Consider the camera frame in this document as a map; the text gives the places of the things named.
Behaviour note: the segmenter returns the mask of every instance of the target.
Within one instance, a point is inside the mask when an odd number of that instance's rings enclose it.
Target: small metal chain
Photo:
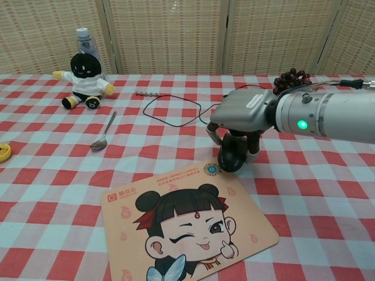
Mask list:
[[[142,95],[145,97],[158,97],[161,95],[159,92],[140,92],[140,91],[135,91],[135,95]]]

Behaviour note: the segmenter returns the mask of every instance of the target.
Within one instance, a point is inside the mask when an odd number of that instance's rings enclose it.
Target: logo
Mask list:
[[[121,217],[124,220],[127,220],[129,217],[131,217],[131,210],[126,206],[122,206]]]
[[[178,190],[177,185],[173,183],[169,183],[169,191],[175,191],[175,190]]]
[[[203,171],[205,174],[214,177],[221,173],[221,168],[218,164],[209,163],[203,167]]]
[[[107,198],[108,198],[108,202],[116,201],[117,200],[117,194],[112,193],[112,194],[108,195]]]
[[[258,237],[256,237],[254,234],[250,234],[250,238],[252,243],[258,243]]]
[[[229,195],[231,195],[231,196],[236,195],[236,191],[232,187],[227,187],[227,189],[228,189],[228,194]]]
[[[126,241],[128,239],[127,234],[122,232],[121,233],[121,241]]]
[[[133,277],[131,276],[131,272],[126,269],[123,269],[121,281],[132,281],[132,280],[133,280]]]

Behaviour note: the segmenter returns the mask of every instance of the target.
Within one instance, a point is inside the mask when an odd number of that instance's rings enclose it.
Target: metal cylinder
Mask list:
[[[281,132],[321,136],[343,141],[375,143],[375,94],[288,94],[277,105]]]

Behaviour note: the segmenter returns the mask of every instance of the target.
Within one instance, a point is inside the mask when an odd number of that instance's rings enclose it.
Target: spoon handle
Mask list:
[[[112,124],[113,120],[115,119],[116,115],[117,115],[117,112],[116,112],[116,111],[115,111],[115,112],[113,112],[113,114],[112,114],[112,117],[111,117],[111,120],[109,121],[109,123],[108,123],[107,127],[106,127],[106,128],[105,128],[105,130],[104,130],[104,135],[106,135],[106,134],[107,134],[107,132],[108,132],[108,129],[110,128],[110,126],[111,126],[111,124]]]

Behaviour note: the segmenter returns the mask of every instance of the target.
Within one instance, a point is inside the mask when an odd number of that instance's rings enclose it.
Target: black wire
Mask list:
[[[166,122],[166,121],[164,121],[164,120],[161,120],[161,119],[158,118],[158,117],[152,116],[152,115],[150,115],[150,114],[146,114],[145,111],[146,111],[146,109],[150,106],[150,104],[152,104],[154,101],[156,101],[156,100],[158,100],[158,99],[160,99],[160,98],[162,98],[162,97],[173,97],[173,98],[179,98],[180,100],[184,100],[184,101],[190,101],[190,102],[192,102],[192,103],[194,103],[194,104],[196,104],[196,105],[199,106],[199,114],[198,114],[197,117],[191,119],[189,122],[184,123],[184,124],[182,124],[182,125],[174,125],[174,124],[168,123],[168,122]],[[176,96],[176,95],[160,95],[160,96],[154,98],[152,101],[150,101],[150,102],[146,105],[146,107],[143,109],[143,114],[146,115],[146,116],[148,116],[148,117],[151,117],[151,118],[153,118],[153,119],[159,120],[159,121],[161,121],[161,122],[163,122],[163,123],[165,123],[165,124],[167,124],[167,125],[169,125],[169,126],[175,127],[175,128],[186,126],[187,124],[193,122],[194,120],[197,120],[198,118],[199,118],[199,120],[200,120],[202,123],[204,123],[204,124],[207,125],[208,123],[205,122],[205,121],[203,121],[202,118],[201,118],[201,116],[202,116],[204,113],[206,113],[208,110],[210,110],[211,108],[213,108],[215,105],[219,105],[219,104],[213,104],[213,105],[211,105],[210,107],[208,107],[208,109],[206,109],[206,110],[204,110],[204,111],[202,112],[202,106],[201,106],[199,103],[195,102],[195,101],[189,100],[189,99],[187,99],[187,98],[178,97],[178,96]]]
[[[296,87],[293,87],[293,88],[289,88],[289,89],[286,89],[284,90],[283,92],[280,93],[280,95],[277,97],[277,101],[279,101],[283,96],[285,96],[286,94],[289,94],[290,92],[293,92],[299,88],[304,88],[306,85],[300,85],[300,86],[296,86]]]
[[[255,84],[245,84],[245,85],[242,85],[241,87],[237,87],[236,90],[241,89],[241,88],[244,88],[244,87],[247,87],[247,86],[260,87],[261,89],[265,89],[264,87],[262,87],[262,86],[260,86],[260,85],[255,85]]]

